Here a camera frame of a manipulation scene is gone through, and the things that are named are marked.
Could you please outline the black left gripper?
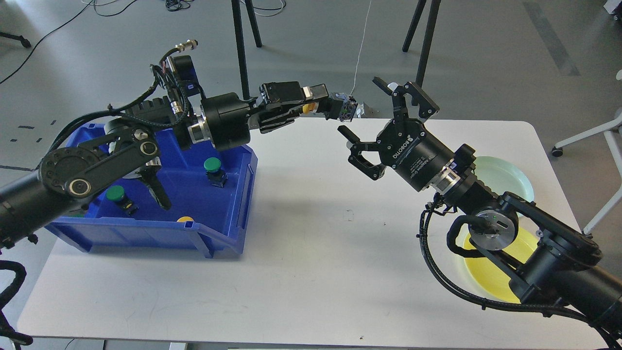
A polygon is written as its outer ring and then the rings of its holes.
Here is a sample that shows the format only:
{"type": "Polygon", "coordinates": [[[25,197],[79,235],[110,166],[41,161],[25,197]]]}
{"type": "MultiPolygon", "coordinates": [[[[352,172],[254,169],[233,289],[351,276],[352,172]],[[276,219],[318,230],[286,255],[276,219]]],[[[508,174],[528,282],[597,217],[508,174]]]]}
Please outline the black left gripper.
{"type": "Polygon", "coordinates": [[[300,106],[313,104],[310,111],[329,112],[329,93],[324,84],[302,87],[299,82],[271,82],[259,87],[262,103],[248,118],[250,106],[234,92],[201,99],[201,117],[196,122],[196,142],[211,141],[217,151],[250,142],[250,129],[262,134],[292,124],[300,117],[300,106]]]}

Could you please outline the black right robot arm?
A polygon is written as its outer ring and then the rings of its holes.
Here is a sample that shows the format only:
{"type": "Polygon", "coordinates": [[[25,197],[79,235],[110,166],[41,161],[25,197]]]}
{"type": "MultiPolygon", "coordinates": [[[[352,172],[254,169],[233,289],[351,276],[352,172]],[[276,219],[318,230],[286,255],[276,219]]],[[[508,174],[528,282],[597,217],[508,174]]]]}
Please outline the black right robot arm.
{"type": "Polygon", "coordinates": [[[386,168],[416,191],[433,188],[432,202],[420,217],[418,239],[427,267],[455,296],[482,309],[541,313],[545,317],[577,319],[594,328],[607,348],[621,348],[621,281],[598,267],[599,246],[544,212],[532,201],[505,192],[497,194],[475,174],[475,150],[464,144],[451,151],[427,131],[424,121],[438,106],[413,82],[402,86],[374,78],[392,99],[393,118],[373,142],[363,142],[346,126],[339,131],[349,142],[349,162],[373,180],[386,168]],[[504,303],[467,292],[453,283],[435,263],[428,244],[428,226],[434,214],[460,211],[447,232],[448,249],[474,259],[474,273],[505,274],[517,303],[504,303]]]}

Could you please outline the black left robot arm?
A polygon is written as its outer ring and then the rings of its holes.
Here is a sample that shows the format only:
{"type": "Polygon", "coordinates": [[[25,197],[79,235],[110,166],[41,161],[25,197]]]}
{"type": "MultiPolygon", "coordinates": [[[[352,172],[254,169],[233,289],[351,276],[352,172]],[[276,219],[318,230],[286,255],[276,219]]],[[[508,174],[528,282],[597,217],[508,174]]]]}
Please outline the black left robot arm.
{"type": "Polygon", "coordinates": [[[157,132],[171,129],[177,145],[189,149],[208,141],[217,151],[250,142],[251,129],[269,133],[300,114],[329,115],[331,96],[324,84],[266,83],[262,102],[235,93],[205,97],[186,50],[188,40],[167,51],[151,66],[154,82],[133,102],[86,114],[69,123],[29,175],[1,189],[1,248],[22,239],[37,243],[35,231],[73,210],[86,209],[113,182],[133,176],[149,189],[156,203],[171,208],[157,178],[162,153],[157,132]]]}

